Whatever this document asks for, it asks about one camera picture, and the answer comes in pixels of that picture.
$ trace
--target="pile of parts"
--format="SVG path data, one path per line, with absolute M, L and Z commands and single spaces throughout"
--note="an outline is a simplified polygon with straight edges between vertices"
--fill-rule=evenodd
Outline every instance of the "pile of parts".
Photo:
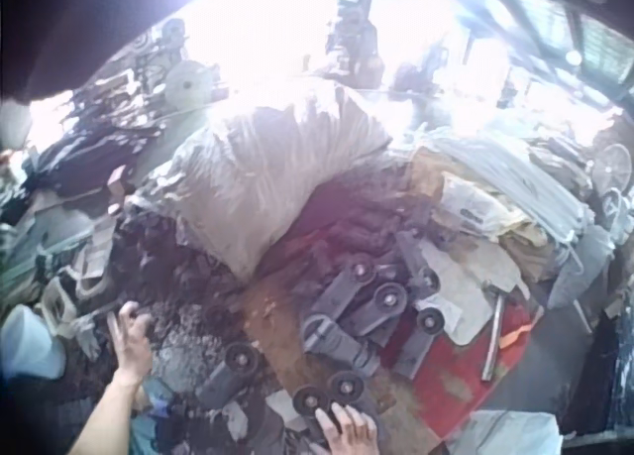
M 104 315 L 136 300 L 155 363 L 134 453 L 307 453 L 333 400 L 373 415 L 386 453 L 425 453 L 521 358 L 542 306 L 578 303 L 631 232 L 626 188 L 597 196 L 595 223 L 591 179 L 561 177 L 559 162 L 585 172 L 569 146 L 440 130 L 405 160 L 353 90 L 311 78 L 278 91 L 237 98 L 136 192 L 115 179 L 110 215 L 41 249 L 22 301 L 39 302 L 66 372 L 14 384 L 47 413 L 99 398 L 115 364 Z M 443 427 L 432 412 L 458 403 L 440 378 L 476 393 Z M 424 387 L 437 391 L 426 409 Z M 419 429 L 394 434 L 395 413 L 420 413 Z

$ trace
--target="hand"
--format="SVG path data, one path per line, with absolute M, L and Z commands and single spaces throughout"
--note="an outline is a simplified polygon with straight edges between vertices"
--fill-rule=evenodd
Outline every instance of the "hand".
M 151 318 L 148 314 L 133 318 L 138 307 L 138 303 L 128 301 L 118 319 L 112 311 L 108 313 L 108 329 L 119 363 L 113 381 L 127 387 L 138 387 L 152 370 L 152 351 L 146 337 Z
M 334 402 L 332 408 L 341 433 L 326 412 L 321 408 L 315 411 L 332 455 L 379 455 L 374 420 L 349 405 L 343 408 Z

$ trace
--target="forearm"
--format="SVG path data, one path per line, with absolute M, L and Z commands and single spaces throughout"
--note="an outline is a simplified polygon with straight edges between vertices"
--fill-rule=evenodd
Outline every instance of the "forearm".
M 69 455 L 127 455 L 130 417 L 138 388 L 115 373 Z

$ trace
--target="bright light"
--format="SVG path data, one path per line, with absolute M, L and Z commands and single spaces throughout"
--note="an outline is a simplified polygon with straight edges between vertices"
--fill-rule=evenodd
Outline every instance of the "bright light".
M 579 51 L 570 51 L 566 54 L 566 61 L 572 66 L 579 66 L 583 61 Z

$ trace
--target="white plastic container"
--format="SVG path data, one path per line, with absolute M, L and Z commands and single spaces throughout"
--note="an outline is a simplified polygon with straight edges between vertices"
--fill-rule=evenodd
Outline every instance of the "white plastic container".
M 15 376 L 59 379 L 66 365 L 61 342 L 28 306 L 17 305 L 0 330 L 0 359 L 5 380 Z

